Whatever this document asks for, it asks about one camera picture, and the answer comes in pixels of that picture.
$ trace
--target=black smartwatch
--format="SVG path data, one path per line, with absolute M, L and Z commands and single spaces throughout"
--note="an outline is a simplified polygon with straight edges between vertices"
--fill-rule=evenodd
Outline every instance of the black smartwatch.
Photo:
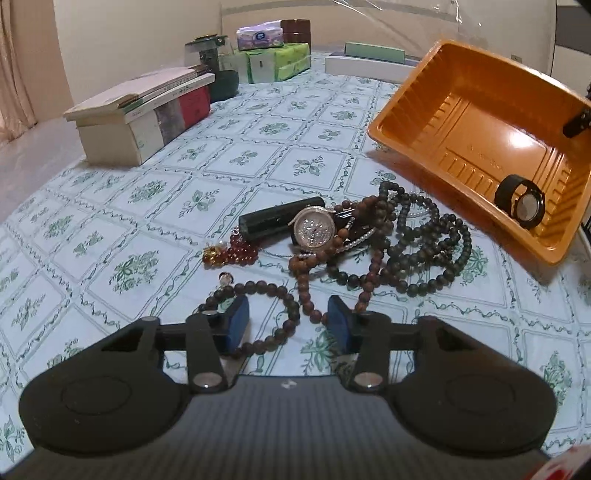
M 512 204 L 513 194 L 521 185 L 527 190 Z M 544 192 L 534 182 L 519 175 L 508 175 L 499 183 L 495 205 L 526 230 L 539 225 L 546 212 Z

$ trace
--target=curtain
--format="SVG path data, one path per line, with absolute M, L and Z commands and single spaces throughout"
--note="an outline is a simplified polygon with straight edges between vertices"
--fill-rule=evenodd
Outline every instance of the curtain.
M 17 66 L 10 4 L 0 0 L 0 141 L 20 137 L 37 122 Z

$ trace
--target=green box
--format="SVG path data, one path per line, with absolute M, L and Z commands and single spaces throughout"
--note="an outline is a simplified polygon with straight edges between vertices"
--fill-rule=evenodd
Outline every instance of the green box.
M 345 56 L 360 59 L 390 61 L 404 64 L 404 50 L 369 43 L 347 42 L 345 43 Z

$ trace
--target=floral tablecloth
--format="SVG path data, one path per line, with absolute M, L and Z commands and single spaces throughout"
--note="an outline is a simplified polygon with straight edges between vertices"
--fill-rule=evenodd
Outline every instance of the floral tablecloth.
M 396 88 L 325 74 L 316 56 L 311 70 L 289 81 L 241 85 L 237 97 L 214 104 L 208 118 L 143 166 L 80 163 L 23 203 L 0 228 L 0 470 L 31 448 L 17 410 L 27 382 L 143 315 L 182 321 L 218 285 L 220 270 L 204 267 L 203 247 L 228 239 L 239 215 L 316 195 L 328 205 L 360 199 L 385 179 L 414 189 L 373 159 L 387 154 L 376 154 L 366 135 Z M 424 221 L 419 212 L 411 219 Z M 402 323 L 436 315 L 543 376 L 559 405 L 548 452 L 589 440 L 591 273 L 580 241 L 545 283 L 542 269 L 530 275 L 471 231 L 473 255 L 450 288 L 410 299 L 381 287 L 371 307 Z M 288 244 L 265 245 L 254 266 L 223 270 L 236 282 L 262 278 L 293 288 Z M 362 274 L 368 262 L 357 250 L 343 268 Z M 358 294 L 325 275 L 310 292 L 321 310 L 331 294 L 351 306 Z M 286 318 L 277 299 L 250 302 L 250 341 Z M 339 365 L 332 338 L 304 318 L 286 345 L 239 367 L 248 375 L 300 376 Z M 181 352 L 167 353 L 173 378 L 185 380 L 184 366 Z M 392 354 L 393 379 L 412 367 L 409 353 Z

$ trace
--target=stacked books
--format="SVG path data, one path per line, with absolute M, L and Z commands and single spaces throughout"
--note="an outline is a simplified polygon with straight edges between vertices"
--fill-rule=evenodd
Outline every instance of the stacked books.
M 344 51 L 326 57 L 324 71 L 332 75 L 403 83 L 419 61 L 398 48 L 347 42 Z
M 141 165 L 210 111 L 204 65 L 147 73 L 110 88 L 64 113 L 75 121 L 87 161 Z

